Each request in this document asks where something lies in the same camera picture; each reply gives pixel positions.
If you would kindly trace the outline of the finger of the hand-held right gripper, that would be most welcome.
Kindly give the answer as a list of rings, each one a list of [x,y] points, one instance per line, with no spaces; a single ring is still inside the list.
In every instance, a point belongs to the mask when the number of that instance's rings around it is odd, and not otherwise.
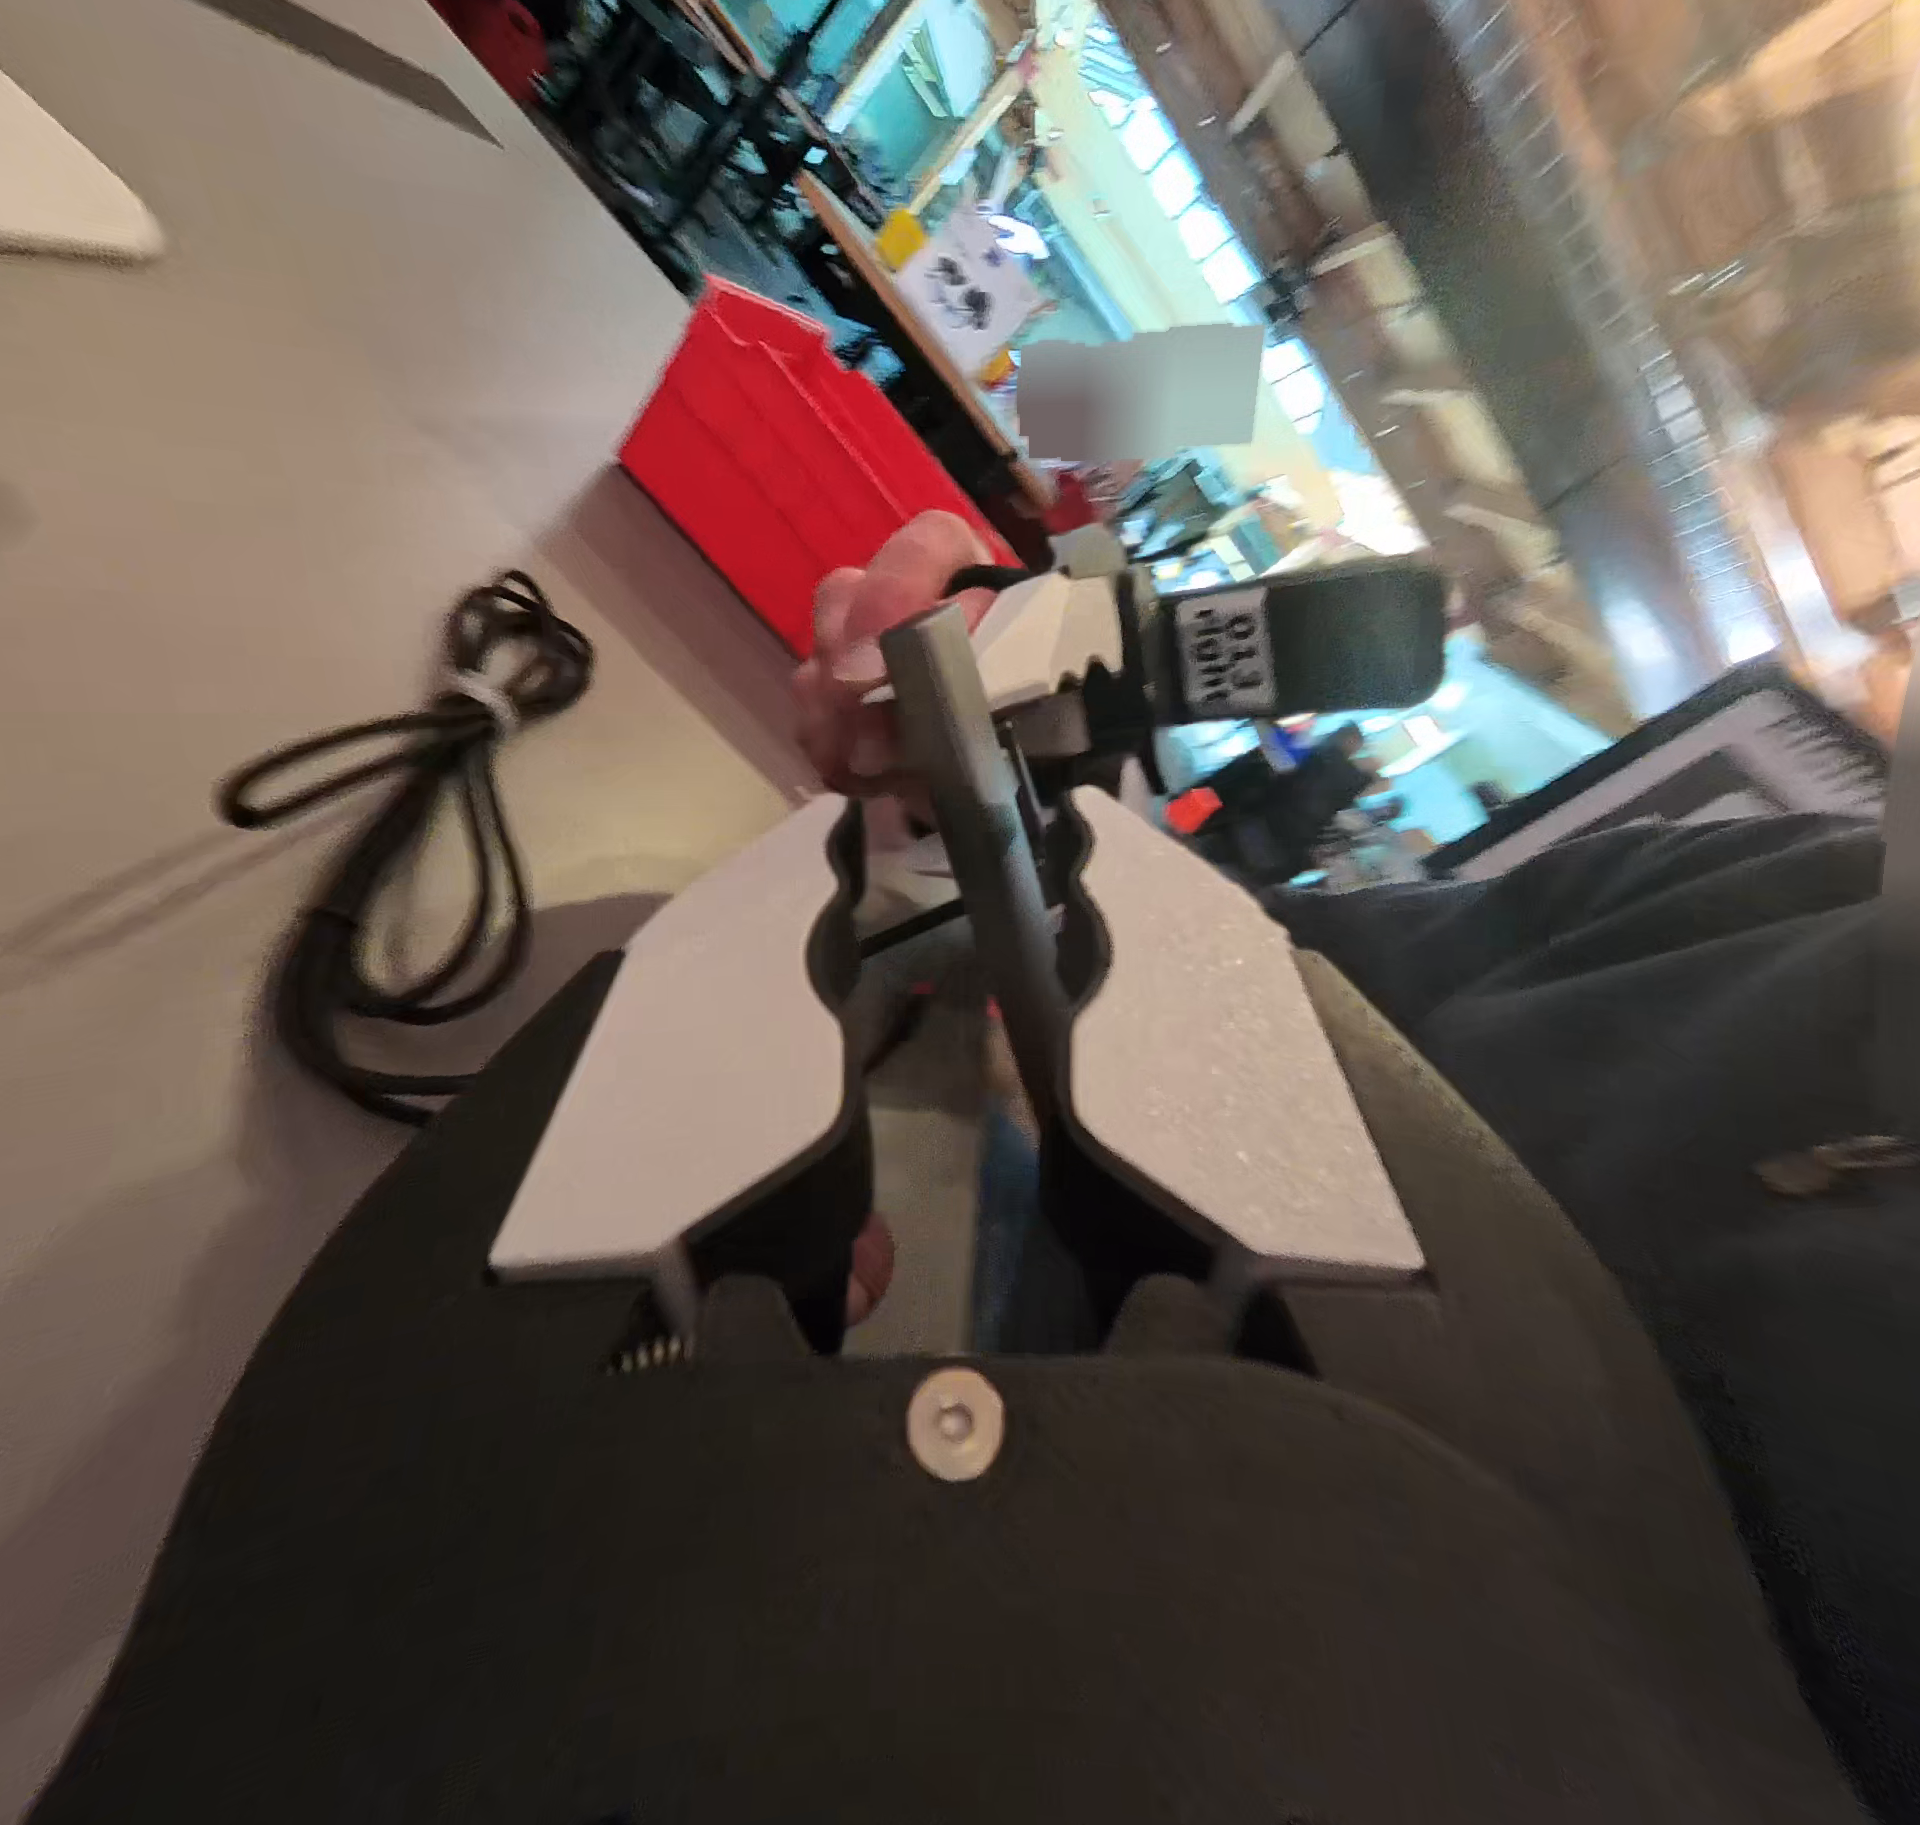
[[[1039,573],[998,590],[972,631],[989,709],[1037,707],[1093,671],[1128,671],[1119,581]]]

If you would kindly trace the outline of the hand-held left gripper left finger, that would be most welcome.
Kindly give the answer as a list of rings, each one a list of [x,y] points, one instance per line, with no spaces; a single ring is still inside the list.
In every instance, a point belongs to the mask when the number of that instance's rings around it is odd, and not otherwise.
[[[852,1124],[862,814],[810,798],[636,928],[494,1238],[502,1283],[687,1276]]]

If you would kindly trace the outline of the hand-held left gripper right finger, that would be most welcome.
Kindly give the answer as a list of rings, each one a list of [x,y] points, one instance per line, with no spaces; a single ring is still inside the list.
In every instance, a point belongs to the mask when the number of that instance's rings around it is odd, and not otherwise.
[[[1251,1285],[1409,1287],[1428,1260],[1260,902],[1098,787],[1063,807],[1066,1119]]]

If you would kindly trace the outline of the grey usb hub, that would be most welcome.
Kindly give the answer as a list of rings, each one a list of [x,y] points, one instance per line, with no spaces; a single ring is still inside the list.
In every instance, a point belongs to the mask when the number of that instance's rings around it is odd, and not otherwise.
[[[1067,1001],[1052,908],[1019,777],[990,715],[966,613],[950,599],[879,641],[900,752],[930,800],[1020,1083],[1049,1123],[1063,1103]]]

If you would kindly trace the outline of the red plastic bin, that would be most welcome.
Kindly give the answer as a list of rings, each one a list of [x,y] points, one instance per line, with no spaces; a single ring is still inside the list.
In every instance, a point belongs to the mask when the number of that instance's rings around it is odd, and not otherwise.
[[[798,659],[821,582],[916,515],[960,515],[992,564],[1016,564],[824,324],[726,277],[704,280],[615,462]]]

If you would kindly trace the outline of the person's right hand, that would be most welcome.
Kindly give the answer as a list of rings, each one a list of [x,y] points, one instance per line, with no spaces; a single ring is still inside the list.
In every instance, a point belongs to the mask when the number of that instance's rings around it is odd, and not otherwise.
[[[882,635],[936,607],[950,581],[992,566],[982,536],[943,510],[913,515],[860,567],[831,571],[814,599],[810,658],[794,678],[798,741],[830,792],[908,797],[897,712],[871,693],[888,681]]]

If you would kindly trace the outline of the white printed box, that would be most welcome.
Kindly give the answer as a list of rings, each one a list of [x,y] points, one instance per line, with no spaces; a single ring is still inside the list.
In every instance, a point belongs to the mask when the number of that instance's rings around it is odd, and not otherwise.
[[[954,206],[900,268],[917,320],[973,384],[989,384],[1036,325],[1058,311],[1052,247],[1010,211]]]

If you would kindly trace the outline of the cluttered wooden side desk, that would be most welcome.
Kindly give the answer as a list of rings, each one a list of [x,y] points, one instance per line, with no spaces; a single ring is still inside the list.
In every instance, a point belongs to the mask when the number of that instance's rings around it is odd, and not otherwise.
[[[684,297],[710,272],[763,285],[841,337],[894,354],[886,391],[1010,533],[1041,520],[1026,465],[973,373],[913,313],[886,256],[894,179],[830,126],[879,43],[921,0],[608,0],[552,107],[576,168]]]

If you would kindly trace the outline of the white stand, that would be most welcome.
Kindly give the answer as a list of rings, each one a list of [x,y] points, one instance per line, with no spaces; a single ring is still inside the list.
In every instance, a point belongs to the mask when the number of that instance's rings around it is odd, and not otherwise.
[[[140,266],[167,237],[151,206],[2,77],[2,253]]]

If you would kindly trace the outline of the silver ceiling duct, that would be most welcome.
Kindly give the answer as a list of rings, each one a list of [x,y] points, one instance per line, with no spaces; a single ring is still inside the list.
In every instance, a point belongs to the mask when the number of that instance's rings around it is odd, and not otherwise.
[[[1263,0],[1633,673],[1785,654],[1523,0]]]

